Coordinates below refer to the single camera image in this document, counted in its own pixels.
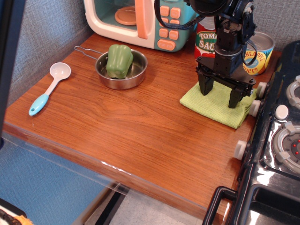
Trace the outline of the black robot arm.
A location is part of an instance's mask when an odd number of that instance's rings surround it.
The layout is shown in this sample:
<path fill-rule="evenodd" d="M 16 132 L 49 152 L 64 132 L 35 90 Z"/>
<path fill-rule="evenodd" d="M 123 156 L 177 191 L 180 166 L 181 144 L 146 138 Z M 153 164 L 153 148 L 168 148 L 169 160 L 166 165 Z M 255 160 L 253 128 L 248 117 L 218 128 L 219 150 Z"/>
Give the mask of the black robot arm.
<path fill-rule="evenodd" d="M 213 17 L 217 40 L 214 58 L 198 57 L 196 68 L 200 91 L 207 95 L 214 82 L 231 88 L 229 108 L 252 94 L 255 79 L 243 69 L 247 45 L 252 44 L 256 25 L 251 0 L 189 0 L 202 17 Z"/>

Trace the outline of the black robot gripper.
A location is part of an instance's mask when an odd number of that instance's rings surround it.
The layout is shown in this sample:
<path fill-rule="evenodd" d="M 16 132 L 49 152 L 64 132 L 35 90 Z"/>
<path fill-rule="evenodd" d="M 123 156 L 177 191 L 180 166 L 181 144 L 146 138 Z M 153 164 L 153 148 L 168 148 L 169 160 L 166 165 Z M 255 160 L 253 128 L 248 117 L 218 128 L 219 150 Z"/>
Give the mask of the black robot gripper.
<path fill-rule="evenodd" d="M 243 69 L 247 46 L 240 45 L 233 51 L 226 51 L 215 45 L 215 57 L 198 57 L 196 72 L 201 93 L 205 96 L 213 88 L 214 82 L 232 89 L 229 108 L 235 108 L 245 97 L 254 92 L 255 79 Z"/>

